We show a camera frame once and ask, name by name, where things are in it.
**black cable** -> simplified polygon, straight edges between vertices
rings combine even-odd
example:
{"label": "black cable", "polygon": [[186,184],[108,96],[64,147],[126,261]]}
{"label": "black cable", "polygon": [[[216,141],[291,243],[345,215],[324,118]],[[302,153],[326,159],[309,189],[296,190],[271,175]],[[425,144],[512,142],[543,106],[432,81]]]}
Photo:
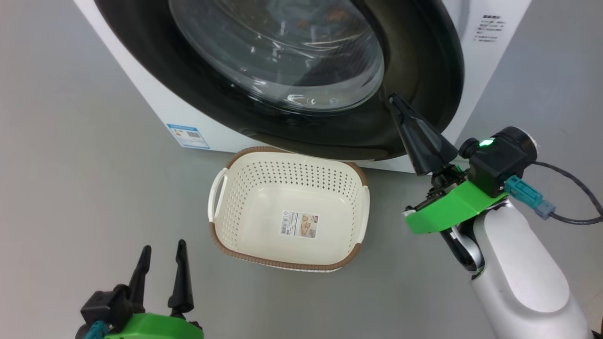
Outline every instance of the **black cable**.
{"label": "black cable", "polygon": [[592,224],[603,222],[603,206],[601,206],[601,203],[599,202],[599,200],[597,200],[597,198],[592,193],[592,191],[588,187],[586,187],[586,185],[582,181],[580,181],[580,179],[576,178],[576,176],[574,176],[570,172],[567,172],[557,166],[550,165],[546,162],[532,161],[531,163],[534,165],[550,168],[553,171],[561,174],[562,176],[572,179],[572,181],[576,185],[578,185],[578,187],[580,187],[584,191],[584,193],[586,193],[586,195],[589,196],[590,201],[593,203],[593,205],[595,205],[595,208],[596,208],[597,212],[599,212],[599,215],[600,215],[600,217],[597,217],[597,218],[579,220],[579,219],[570,219],[570,218],[562,217],[561,215],[558,215],[556,213],[551,213],[551,217],[553,219],[559,220],[563,223],[573,224],[573,225],[592,225]]}

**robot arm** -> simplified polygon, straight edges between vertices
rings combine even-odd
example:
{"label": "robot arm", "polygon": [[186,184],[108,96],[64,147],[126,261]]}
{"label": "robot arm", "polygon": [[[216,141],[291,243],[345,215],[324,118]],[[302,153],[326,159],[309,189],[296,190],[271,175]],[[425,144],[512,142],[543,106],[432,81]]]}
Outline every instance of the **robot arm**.
{"label": "robot arm", "polygon": [[473,223],[484,259],[471,287],[499,339],[593,338],[555,261],[510,202]]}
{"label": "robot arm", "polygon": [[80,310],[84,321],[75,339],[203,339],[203,328],[187,322],[184,313],[194,308],[186,242],[176,250],[176,280],[168,299],[169,316],[146,313],[143,307],[145,277],[151,264],[151,246],[144,247],[129,285],[97,291]]}
{"label": "robot arm", "polygon": [[520,179],[537,158],[529,135],[507,127],[481,143],[469,139],[460,151],[470,164],[463,171],[450,165],[456,148],[429,121],[396,94],[390,103],[417,175],[432,173],[433,188],[406,208],[406,222],[415,233],[441,233],[472,274],[497,338],[593,338],[563,272],[507,199],[509,192],[542,218],[555,216],[555,207]]}

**white plastic basket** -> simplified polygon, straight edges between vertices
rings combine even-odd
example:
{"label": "white plastic basket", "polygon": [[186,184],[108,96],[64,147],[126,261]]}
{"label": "white plastic basket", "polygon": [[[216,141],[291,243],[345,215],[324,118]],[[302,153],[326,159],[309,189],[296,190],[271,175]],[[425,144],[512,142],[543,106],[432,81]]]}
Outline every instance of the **white plastic basket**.
{"label": "white plastic basket", "polygon": [[216,245],[230,256],[327,272],[359,251],[369,206],[355,164],[253,147],[218,173],[207,213]]}

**green led light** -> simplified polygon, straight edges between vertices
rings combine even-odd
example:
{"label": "green led light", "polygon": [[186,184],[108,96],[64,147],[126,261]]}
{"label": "green led light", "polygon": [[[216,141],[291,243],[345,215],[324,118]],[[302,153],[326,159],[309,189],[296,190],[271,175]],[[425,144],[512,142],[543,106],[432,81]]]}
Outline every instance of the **green led light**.
{"label": "green led light", "polygon": [[480,147],[482,147],[482,146],[489,146],[489,145],[491,145],[493,142],[494,142],[494,139],[493,139],[493,138],[486,139],[486,140],[484,140],[484,141],[480,142],[480,143],[479,143],[479,146],[480,146]]}

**product label sticker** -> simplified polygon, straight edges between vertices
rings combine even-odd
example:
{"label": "product label sticker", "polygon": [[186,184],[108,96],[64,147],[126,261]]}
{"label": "product label sticker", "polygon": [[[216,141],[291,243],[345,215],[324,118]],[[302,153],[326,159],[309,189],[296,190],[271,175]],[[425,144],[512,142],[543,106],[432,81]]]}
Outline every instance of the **product label sticker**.
{"label": "product label sticker", "polygon": [[473,41],[495,43],[505,31],[507,22],[500,15],[482,15],[474,27]]}
{"label": "product label sticker", "polygon": [[283,211],[280,234],[316,238],[318,215],[293,211]]}
{"label": "product label sticker", "polygon": [[195,127],[168,124],[168,128],[182,147],[209,149],[209,145]]}

